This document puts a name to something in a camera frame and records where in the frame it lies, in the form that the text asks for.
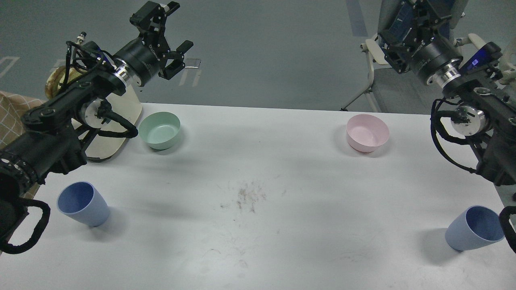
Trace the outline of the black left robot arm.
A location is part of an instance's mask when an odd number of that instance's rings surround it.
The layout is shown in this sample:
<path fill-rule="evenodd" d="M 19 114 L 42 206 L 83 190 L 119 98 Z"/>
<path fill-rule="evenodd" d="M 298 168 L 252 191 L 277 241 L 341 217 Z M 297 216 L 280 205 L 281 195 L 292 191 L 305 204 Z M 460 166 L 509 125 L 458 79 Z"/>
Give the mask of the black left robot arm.
<path fill-rule="evenodd" d="M 47 203 L 25 198 L 48 173 L 67 174 L 87 163 L 85 151 L 95 137 L 137 136 L 137 127 L 114 112 L 109 94 L 123 95 L 132 83 L 142 87 L 153 77 L 170 80 L 185 68 L 193 47 L 185 40 L 172 50 L 166 41 L 166 19 L 180 5 L 146 2 L 130 18 L 139 35 L 114 55 L 85 33 L 67 41 L 63 81 L 55 97 L 28 110 L 25 131 L 1 150 L 1 252 L 18 255 L 33 248 L 50 218 Z"/>

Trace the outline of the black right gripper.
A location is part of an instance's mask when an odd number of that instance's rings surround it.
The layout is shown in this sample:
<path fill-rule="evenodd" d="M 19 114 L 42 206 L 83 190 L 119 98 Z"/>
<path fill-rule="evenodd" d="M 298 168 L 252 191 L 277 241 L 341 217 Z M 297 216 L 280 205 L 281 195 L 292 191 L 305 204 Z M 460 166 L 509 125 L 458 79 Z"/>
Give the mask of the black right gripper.
<path fill-rule="evenodd" d="M 379 46 L 399 74 L 412 71 L 422 82 L 446 86 L 460 77 L 450 31 L 457 19 L 453 0 L 383 0 Z"/>

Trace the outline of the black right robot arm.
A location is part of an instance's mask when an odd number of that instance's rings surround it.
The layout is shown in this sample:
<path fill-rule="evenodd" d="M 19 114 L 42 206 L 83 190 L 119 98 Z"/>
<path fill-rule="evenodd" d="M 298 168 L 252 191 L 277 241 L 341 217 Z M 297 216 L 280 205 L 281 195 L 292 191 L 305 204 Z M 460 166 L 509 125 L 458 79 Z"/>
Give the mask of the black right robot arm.
<path fill-rule="evenodd" d="M 451 164 L 497 186 L 515 184 L 515 105 L 496 86 L 502 53 L 481 44 L 467 61 L 450 32 L 460 0 L 384 0 L 378 37 L 385 60 L 399 74 L 412 71 L 443 96 L 431 107 L 431 137 Z"/>

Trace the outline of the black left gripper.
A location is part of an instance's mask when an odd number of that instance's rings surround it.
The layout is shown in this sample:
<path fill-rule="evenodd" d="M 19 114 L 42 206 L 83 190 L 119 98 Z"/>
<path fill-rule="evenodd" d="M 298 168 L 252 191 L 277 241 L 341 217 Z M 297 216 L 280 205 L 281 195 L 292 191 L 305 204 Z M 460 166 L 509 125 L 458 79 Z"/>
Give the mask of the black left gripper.
<path fill-rule="evenodd" d="M 185 68 L 185 54 L 194 43 L 185 40 L 171 51 L 164 36 L 166 19 L 180 7 L 174 1 L 166 5 L 147 1 L 129 19 L 139 35 L 116 52 L 115 57 L 129 66 L 137 86 L 145 86 L 156 76 L 170 80 Z"/>

